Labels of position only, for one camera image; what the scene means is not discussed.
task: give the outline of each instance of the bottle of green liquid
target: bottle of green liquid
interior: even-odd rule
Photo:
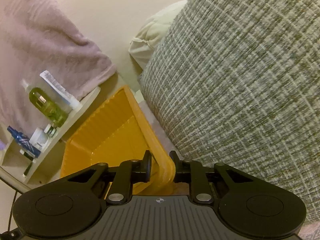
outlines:
[[[22,80],[25,91],[29,94],[30,102],[44,114],[55,127],[61,127],[68,118],[63,111],[41,88],[34,87]]]

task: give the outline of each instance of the blue spray bottle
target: blue spray bottle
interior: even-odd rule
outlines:
[[[8,126],[7,130],[11,133],[17,144],[19,144],[24,150],[28,151],[28,153],[35,158],[39,157],[41,152],[37,148],[33,147],[31,143],[29,143],[28,136],[25,136],[22,132],[18,132],[11,126]]]

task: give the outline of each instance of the yellow plastic basket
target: yellow plastic basket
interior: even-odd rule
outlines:
[[[130,89],[124,86],[67,141],[60,175],[64,177],[100,162],[113,167],[126,160],[140,160],[145,150],[150,150],[153,156],[150,182],[136,183],[133,194],[170,194],[174,163],[153,133]]]

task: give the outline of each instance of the pink towel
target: pink towel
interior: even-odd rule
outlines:
[[[31,136],[49,120],[20,85],[39,82],[48,70],[78,100],[116,68],[82,36],[54,0],[0,0],[0,121]]]

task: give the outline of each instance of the white pillow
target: white pillow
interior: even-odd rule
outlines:
[[[146,20],[138,34],[130,42],[129,53],[144,69],[161,39],[166,35],[173,19],[188,0],[183,0],[157,12]]]

